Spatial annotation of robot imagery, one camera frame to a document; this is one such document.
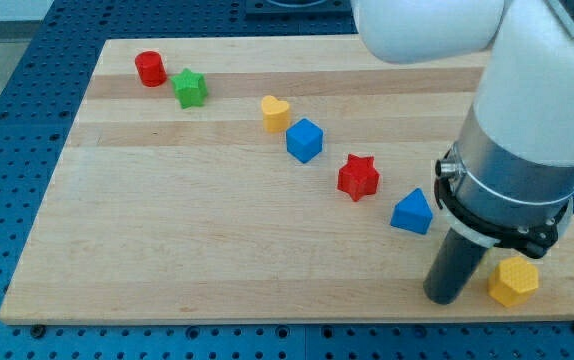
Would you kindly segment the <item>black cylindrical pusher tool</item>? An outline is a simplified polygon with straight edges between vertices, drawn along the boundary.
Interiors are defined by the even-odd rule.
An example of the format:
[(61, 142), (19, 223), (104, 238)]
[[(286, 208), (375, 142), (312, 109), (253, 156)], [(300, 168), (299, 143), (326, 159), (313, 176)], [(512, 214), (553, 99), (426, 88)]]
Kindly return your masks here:
[(441, 305), (454, 302), (487, 252), (487, 247), (450, 229), (423, 282), (426, 296)]

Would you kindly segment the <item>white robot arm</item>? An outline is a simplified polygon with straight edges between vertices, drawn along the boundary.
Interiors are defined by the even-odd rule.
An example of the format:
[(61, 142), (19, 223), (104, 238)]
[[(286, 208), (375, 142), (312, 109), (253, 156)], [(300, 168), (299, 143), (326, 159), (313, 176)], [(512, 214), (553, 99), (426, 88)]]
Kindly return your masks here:
[(450, 228), (424, 281), (453, 302), (493, 247), (538, 259), (574, 197), (574, 1), (354, 0), (377, 58), (416, 63), (489, 49), (458, 139), (435, 166)]

